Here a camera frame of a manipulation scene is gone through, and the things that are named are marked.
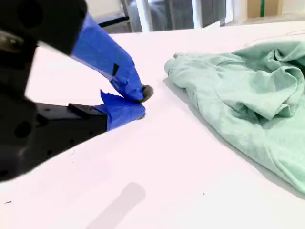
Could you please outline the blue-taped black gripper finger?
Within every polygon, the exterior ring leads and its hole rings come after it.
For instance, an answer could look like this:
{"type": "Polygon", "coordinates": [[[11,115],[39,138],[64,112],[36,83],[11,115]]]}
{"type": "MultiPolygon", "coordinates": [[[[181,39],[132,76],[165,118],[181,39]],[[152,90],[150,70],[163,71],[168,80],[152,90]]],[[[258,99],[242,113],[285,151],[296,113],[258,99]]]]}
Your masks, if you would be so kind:
{"type": "Polygon", "coordinates": [[[1,1],[2,85],[24,94],[39,42],[100,72],[127,100],[142,103],[153,94],[131,56],[96,23],[83,0],[1,1]]]}
{"type": "Polygon", "coordinates": [[[101,105],[37,105],[35,163],[145,116],[141,103],[101,92],[101,105]]]}

